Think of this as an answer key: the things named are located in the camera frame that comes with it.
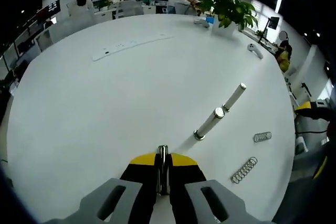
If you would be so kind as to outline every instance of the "white flower pot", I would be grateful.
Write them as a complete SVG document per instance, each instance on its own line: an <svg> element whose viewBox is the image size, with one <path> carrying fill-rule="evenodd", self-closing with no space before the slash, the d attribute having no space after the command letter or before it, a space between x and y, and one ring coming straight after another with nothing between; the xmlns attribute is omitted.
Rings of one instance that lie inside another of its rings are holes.
<svg viewBox="0 0 336 224"><path fill-rule="evenodd" d="M228 27L224 28L224 26L219 27L220 21L218 20L218 15L215 15L214 25L212 27L213 34L231 38L235 30L237 30L238 26L236 23L232 22Z"/></svg>

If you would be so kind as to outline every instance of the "silver metal rod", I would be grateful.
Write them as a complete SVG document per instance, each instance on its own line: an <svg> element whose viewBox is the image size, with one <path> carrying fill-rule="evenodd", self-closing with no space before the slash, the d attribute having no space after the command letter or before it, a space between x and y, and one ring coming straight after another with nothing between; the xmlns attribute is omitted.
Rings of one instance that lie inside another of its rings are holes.
<svg viewBox="0 0 336 224"><path fill-rule="evenodd" d="M168 176L168 146L160 145L157 149L157 154L160 156L160 165L158 170L158 181L156 185L156 192L160 195L169 195L169 176Z"/></svg>
<svg viewBox="0 0 336 224"><path fill-rule="evenodd" d="M241 83L238 88L235 90L235 92L231 95L229 100L227 100L226 103L223 104L222 109L225 112L229 112L230 108L235 104L235 102L239 99L242 93L246 90L245 84Z"/></svg>
<svg viewBox="0 0 336 224"><path fill-rule="evenodd" d="M208 117L205 123L194 131L194 137L197 140L203 140L205 134L208 133L222 118L224 117L224 111L222 108L215 108L214 112Z"/></svg>

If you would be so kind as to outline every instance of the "metal spring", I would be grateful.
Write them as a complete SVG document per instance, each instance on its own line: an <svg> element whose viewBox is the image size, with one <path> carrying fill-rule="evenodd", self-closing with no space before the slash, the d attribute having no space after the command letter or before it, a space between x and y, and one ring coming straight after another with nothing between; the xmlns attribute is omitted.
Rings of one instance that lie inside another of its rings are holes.
<svg viewBox="0 0 336 224"><path fill-rule="evenodd" d="M248 161L231 176L232 183L239 184L257 163L258 159L256 157L250 157Z"/></svg>
<svg viewBox="0 0 336 224"><path fill-rule="evenodd" d="M272 138L272 133L271 132L263 132L263 133L257 133L253 137L253 141L255 143L259 143L265 140L269 140Z"/></svg>

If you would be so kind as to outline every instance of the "white chair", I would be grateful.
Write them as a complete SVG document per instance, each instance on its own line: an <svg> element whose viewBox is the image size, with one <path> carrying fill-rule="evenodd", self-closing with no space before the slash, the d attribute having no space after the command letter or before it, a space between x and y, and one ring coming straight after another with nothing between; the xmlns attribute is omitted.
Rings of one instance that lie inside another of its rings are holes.
<svg viewBox="0 0 336 224"><path fill-rule="evenodd" d="M55 44L60 40L81 31L87 27L95 25L96 19L91 10L87 10L80 15L66 18L56 24L50 26L49 32L52 42Z"/></svg>
<svg viewBox="0 0 336 224"><path fill-rule="evenodd" d="M144 5L142 9L144 14L156 14L156 6Z"/></svg>
<svg viewBox="0 0 336 224"><path fill-rule="evenodd" d="M112 20L112 12L113 12L113 10L107 10L105 12L96 13L95 14L96 22L97 23L103 23L103 22Z"/></svg>
<svg viewBox="0 0 336 224"><path fill-rule="evenodd" d="M36 38L35 38L35 42L38 45L39 49L41 52L43 52L44 50L46 50L48 47L50 47L51 45L53 45L53 41L50 37L50 32L49 29L48 30L44 30L42 33L40 33Z"/></svg>
<svg viewBox="0 0 336 224"><path fill-rule="evenodd" d="M91 10L88 10L81 15L70 17L69 22L70 34L74 34L97 23L94 13Z"/></svg>
<svg viewBox="0 0 336 224"><path fill-rule="evenodd" d="M117 18L143 15L141 2L135 0L122 1L116 13Z"/></svg>

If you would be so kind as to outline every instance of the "white round table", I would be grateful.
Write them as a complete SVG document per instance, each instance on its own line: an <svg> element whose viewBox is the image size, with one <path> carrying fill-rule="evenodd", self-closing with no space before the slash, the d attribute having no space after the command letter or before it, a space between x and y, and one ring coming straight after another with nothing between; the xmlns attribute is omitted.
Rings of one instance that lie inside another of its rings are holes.
<svg viewBox="0 0 336 224"><path fill-rule="evenodd" d="M166 33L98 61L107 45ZM295 145L293 113L274 56L260 60L253 40L231 40L193 24L193 17L143 15L101 23L51 46L29 65L9 117L8 163L14 188L38 221L66 218L81 199L129 161L166 144L195 159L245 201L247 212L271 220L284 197ZM236 87L247 89L230 112L197 142L190 137ZM255 144L255 133L272 132ZM240 184L230 181L250 157L258 164ZM159 198L151 223L175 223Z"/></svg>

